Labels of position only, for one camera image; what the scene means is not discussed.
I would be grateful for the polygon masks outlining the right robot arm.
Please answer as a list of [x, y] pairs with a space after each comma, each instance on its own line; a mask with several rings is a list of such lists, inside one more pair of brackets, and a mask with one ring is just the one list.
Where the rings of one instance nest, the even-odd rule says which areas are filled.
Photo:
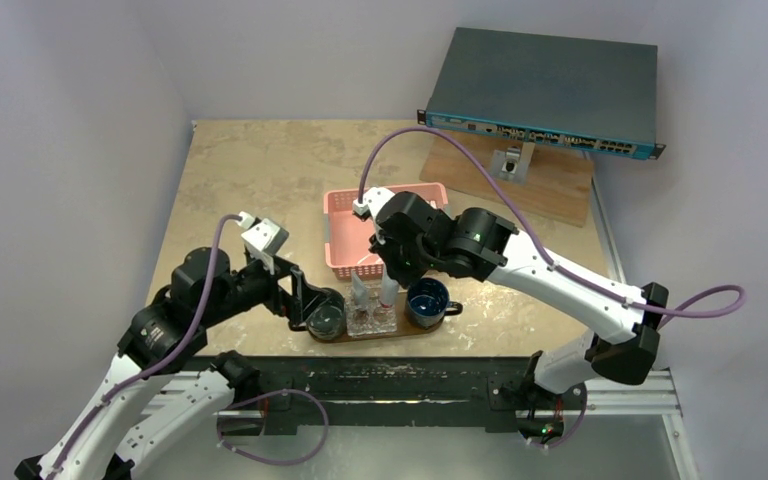
[[521, 381], [524, 399], [544, 407], [593, 378], [640, 385], [657, 356], [659, 316], [668, 292], [650, 283], [626, 285], [563, 257], [544, 259], [530, 236], [489, 210], [471, 207], [452, 217], [414, 192], [372, 188], [353, 213], [374, 225], [370, 250], [387, 275], [408, 288], [429, 271], [524, 293], [583, 324], [585, 333], [536, 353]]

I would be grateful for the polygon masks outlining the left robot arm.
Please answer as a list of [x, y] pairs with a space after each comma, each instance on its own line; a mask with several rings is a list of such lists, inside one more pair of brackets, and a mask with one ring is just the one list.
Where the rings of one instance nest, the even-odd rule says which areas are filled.
[[300, 268], [248, 259], [240, 271], [228, 255], [191, 251], [151, 303], [138, 311], [117, 344], [107, 374], [79, 419], [47, 453], [22, 460], [18, 479], [138, 479], [201, 421], [226, 406], [267, 410], [294, 390], [271, 390], [261, 372], [235, 351], [216, 355], [185, 390], [144, 417], [146, 405], [207, 344], [206, 331], [264, 306], [293, 331], [345, 322], [343, 296], [307, 283]]

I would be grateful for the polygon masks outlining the pink plastic basket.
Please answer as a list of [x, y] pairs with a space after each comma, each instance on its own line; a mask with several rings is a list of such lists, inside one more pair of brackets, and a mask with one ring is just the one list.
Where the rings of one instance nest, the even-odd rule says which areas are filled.
[[356, 189], [332, 190], [324, 195], [325, 263], [338, 280], [348, 281], [352, 273], [363, 280], [379, 280], [383, 262], [369, 252], [374, 225], [354, 215], [356, 199]]

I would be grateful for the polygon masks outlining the dark green mug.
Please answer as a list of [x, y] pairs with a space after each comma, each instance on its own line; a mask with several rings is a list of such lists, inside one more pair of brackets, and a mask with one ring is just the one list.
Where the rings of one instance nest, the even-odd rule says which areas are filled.
[[294, 332], [306, 331], [318, 341], [335, 341], [347, 332], [345, 306], [333, 302], [320, 304], [289, 320], [288, 328]]

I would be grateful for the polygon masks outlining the dark blue mug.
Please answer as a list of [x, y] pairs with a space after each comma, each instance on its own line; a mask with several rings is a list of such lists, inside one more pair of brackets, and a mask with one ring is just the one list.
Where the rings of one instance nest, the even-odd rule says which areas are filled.
[[453, 301], [447, 287], [434, 278], [421, 278], [408, 288], [405, 316], [414, 326], [431, 329], [446, 317], [463, 313], [461, 303]]

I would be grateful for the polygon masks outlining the oval wooden tray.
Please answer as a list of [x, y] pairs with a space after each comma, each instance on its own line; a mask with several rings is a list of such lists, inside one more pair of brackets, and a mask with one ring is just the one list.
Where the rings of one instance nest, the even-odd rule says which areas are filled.
[[446, 317], [434, 325], [423, 327], [412, 322], [407, 315], [407, 295], [400, 292], [396, 304], [390, 308], [379, 305], [377, 289], [373, 290], [366, 305], [359, 306], [350, 293], [345, 294], [344, 314], [340, 321], [315, 317], [305, 331], [320, 343], [348, 343], [366, 340], [426, 335], [438, 330]]

